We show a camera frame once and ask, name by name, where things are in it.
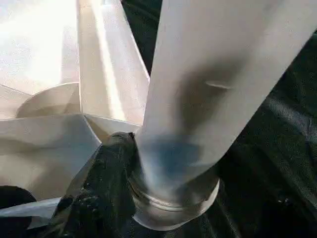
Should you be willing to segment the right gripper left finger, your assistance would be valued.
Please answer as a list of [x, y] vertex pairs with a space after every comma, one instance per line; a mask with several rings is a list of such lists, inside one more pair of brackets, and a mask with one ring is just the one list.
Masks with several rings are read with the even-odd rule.
[[135, 214], [129, 177], [135, 165], [133, 133], [101, 144], [72, 180], [51, 218], [52, 238], [121, 238]]

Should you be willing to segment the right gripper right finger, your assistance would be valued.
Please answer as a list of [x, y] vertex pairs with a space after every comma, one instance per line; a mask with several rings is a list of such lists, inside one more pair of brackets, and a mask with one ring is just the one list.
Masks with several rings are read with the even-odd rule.
[[216, 165], [220, 187], [210, 209], [215, 238], [315, 238], [317, 219], [263, 153], [228, 151]]

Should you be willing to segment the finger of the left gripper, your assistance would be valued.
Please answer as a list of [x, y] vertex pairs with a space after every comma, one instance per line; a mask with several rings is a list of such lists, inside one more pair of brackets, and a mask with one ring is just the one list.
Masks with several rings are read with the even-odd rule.
[[35, 197], [23, 188], [10, 185], [0, 187], [1, 207], [12, 207], [31, 202], [35, 202]]

